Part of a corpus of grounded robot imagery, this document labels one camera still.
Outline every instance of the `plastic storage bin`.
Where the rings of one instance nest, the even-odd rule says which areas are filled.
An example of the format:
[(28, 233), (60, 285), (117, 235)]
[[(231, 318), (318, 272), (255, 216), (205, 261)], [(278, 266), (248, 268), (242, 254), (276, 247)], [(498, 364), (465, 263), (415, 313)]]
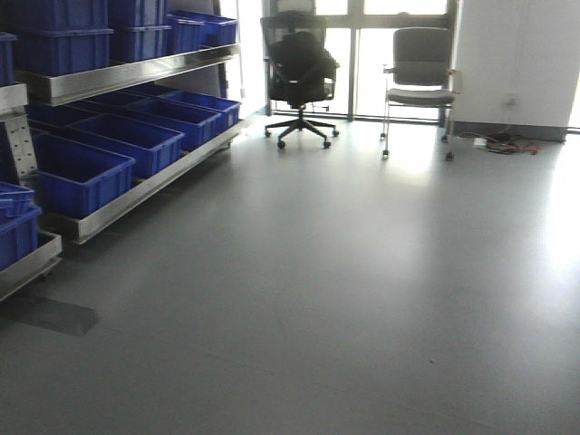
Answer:
[(50, 134), (34, 138), (34, 151), (47, 210), (84, 218), (131, 188), (130, 157)]
[(55, 76), (109, 66), (112, 29), (15, 32), (15, 63), (21, 70)]
[(185, 91), (173, 92), (162, 98), (216, 111), (220, 115), (217, 119), (216, 133), (226, 131), (239, 122), (239, 107), (241, 106), (241, 102), (239, 101), (218, 98), (204, 93)]
[(219, 114), (214, 111), (164, 100), (143, 101), (131, 108), (138, 114), (128, 116), (184, 132), (183, 150), (194, 150), (216, 135)]
[(102, 104), (100, 102), (89, 101), (89, 100), (79, 100), (69, 102), (68, 107), (73, 107), (75, 109), (83, 109), (84, 111), (92, 111), (96, 114), (102, 115), (104, 113), (111, 113), (114, 115), (122, 115), (125, 109), (122, 107), (110, 106), (108, 104)]
[(0, 199), (0, 225), (5, 224), (10, 219), (8, 216), (10, 208), (12, 208), (11, 199)]
[(203, 23), (168, 15), (169, 52), (172, 54), (195, 52), (201, 47)]
[(15, 71), (12, 58), (12, 42), (16, 40), (13, 34), (0, 32), (0, 86), (15, 82)]
[(173, 92), (179, 92), (179, 89), (168, 88), (155, 83), (143, 83), (137, 86), (131, 86), (123, 90), (124, 92), (136, 93), (138, 95), (145, 95), (148, 97), (160, 97)]
[(98, 115), (93, 111), (70, 106), (50, 107), (34, 103), (26, 106), (26, 113), (31, 127), (53, 133), (61, 131), (69, 124)]
[(9, 199), (9, 208), (4, 208), (5, 215), (9, 218), (22, 215), (34, 198), (34, 191), (30, 188), (16, 186), (0, 181), (0, 200)]
[(165, 24), (167, 0), (109, 0), (109, 23), (116, 28)]
[(5, 0), (5, 21), (36, 30), (107, 27), (107, 0)]
[[(93, 146), (132, 156), (137, 160), (135, 175), (140, 178), (148, 178), (178, 160), (184, 138), (180, 131), (107, 114), (77, 122), (71, 130), (90, 133), (93, 139), (88, 143)], [(74, 136), (73, 132), (66, 134), (79, 139), (86, 137)]]
[(90, 102), (98, 102), (113, 107), (126, 107), (129, 104), (140, 102), (147, 97), (137, 95), (130, 92), (108, 92), (101, 95), (96, 95), (87, 99)]
[(235, 44), (237, 39), (238, 20), (225, 16), (201, 14), (188, 11), (171, 11), (169, 17), (185, 18), (203, 23), (201, 28), (201, 45), (218, 47)]
[(111, 58), (137, 62), (165, 56), (168, 53), (169, 30), (169, 25), (116, 29), (112, 36)]
[(38, 216), (41, 213), (39, 207), (28, 204), (21, 216), (0, 225), (0, 270), (38, 248)]

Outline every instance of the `white wall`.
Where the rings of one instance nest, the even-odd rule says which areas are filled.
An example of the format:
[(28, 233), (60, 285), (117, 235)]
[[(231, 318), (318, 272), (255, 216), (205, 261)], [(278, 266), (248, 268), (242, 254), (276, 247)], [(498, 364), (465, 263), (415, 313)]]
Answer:
[[(580, 69), (580, 0), (460, 0), (456, 119), (565, 127)], [(503, 101), (514, 92), (517, 104)]]

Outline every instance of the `baseboard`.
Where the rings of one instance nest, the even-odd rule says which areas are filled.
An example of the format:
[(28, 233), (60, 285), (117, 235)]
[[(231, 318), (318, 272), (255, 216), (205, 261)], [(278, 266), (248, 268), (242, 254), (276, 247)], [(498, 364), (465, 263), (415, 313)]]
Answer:
[[(454, 130), (456, 134), (470, 132), (485, 135), (506, 130), (506, 124), (455, 121)], [(525, 138), (535, 140), (564, 142), (566, 141), (566, 134), (568, 133), (568, 131), (566, 127), (544, 127), (539, 125), (512, 125), (506, 130), (506, 133), (520, 135)]]

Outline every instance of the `gray floor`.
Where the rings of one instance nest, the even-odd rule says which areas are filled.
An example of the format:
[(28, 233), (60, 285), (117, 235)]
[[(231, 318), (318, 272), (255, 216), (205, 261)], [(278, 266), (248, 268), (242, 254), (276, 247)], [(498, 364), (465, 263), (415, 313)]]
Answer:
[[(537, 156), (253, 125), (23, 289), (0, 433), (580, 433), (580, 137)], [(63, 319), (54, 319), (56, 323)]]

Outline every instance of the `gray chair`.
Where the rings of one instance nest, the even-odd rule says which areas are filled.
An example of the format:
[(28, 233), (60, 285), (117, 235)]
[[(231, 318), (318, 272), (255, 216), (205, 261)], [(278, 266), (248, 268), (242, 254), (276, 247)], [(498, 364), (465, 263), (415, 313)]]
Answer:
[[(387, 90), (381, 138), (385, 139), (383, 157), (389, 156), (389, 126), (391, 106), (442, 108), (449, 110), (445, 121), (445, 135), (449, 145), (447, 161), (453, 160), (453, 102), (456, 91), (449, 87), (451, 32), (434, 27), (407, 27), (397, 30), (393, 38), (393, 66), (385, 67)], [(390, 87), (389, 74), (399, 86)]]

